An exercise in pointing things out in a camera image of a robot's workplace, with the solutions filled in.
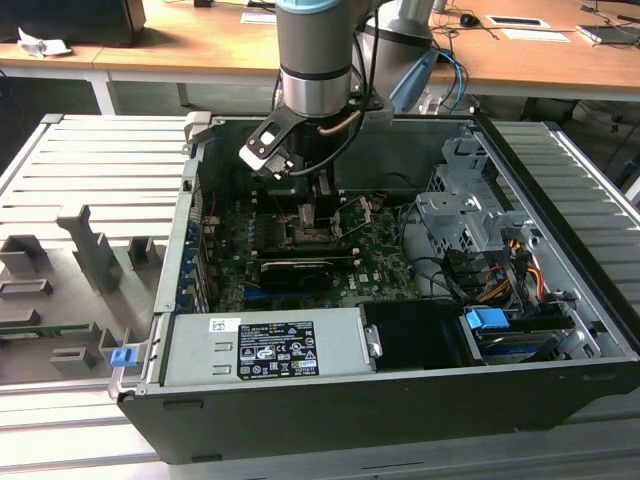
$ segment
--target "power supply label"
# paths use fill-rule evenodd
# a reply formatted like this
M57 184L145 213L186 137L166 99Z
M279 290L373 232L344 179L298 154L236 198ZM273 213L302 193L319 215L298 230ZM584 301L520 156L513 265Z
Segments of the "power supply label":
M318 375L313 322L240 325L238 377L241 380Z

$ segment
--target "floor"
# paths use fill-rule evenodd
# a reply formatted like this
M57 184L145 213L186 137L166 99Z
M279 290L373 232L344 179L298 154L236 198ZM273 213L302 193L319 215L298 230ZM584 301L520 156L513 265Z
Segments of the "floor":
M99 114L89 83L73 80L5 79L0 77L0 168L13 158L39 119L46 113ZM173 84L119 82L117 96L123 114L184 115ZM192 109L215 113L261 113L270 106L271 88L189 85ZM484 113L501 120L518 120L524 98L468 97L467 104L479 102ZM543 111L553 112L553 102ZM621 116L617 127L612 115ZM571 139L602 168L618 146L640 121L640 108L632 103L580 102L573 119L563 124ZM620 149L606 173L615 178L625 162L640 151L640 128Z

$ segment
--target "circuit board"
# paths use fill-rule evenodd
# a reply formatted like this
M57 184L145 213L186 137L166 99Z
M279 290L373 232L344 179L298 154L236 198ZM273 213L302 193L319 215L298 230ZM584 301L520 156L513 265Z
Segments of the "circuit board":
M283 214L256 213L255 205L235 202L220 212L211 253L211 271L216 283L214 312L252 310L295 310L354 307L365 301L418 298L411 271L397 245L397 217L392 207L372 212L370 223L362 225L360 205L345 209L341 217L342 243L358 251L357 266L332 273L329 288L304 293L266 293L251 274L255 258L256 225L285 223ZM319 230L305 235L325 238ZM282 246L284 235L270 238Z

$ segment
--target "black computer case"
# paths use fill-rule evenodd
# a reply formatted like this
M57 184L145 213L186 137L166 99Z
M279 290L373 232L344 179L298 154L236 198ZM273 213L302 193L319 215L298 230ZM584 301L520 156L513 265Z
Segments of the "black computer case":
M142 0L2 0L0 42L18 40L18 28L68 45L130 47L144 28Z

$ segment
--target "blue latch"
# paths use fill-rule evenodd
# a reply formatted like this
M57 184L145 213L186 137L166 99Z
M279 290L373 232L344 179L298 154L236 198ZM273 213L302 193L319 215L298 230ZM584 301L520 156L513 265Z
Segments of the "blue latch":
M111 366L135 367L138 365L138 347L116 348L111 354Z
M472 330L476 328L509 328L511 326L501 308L474 308L465 316Z

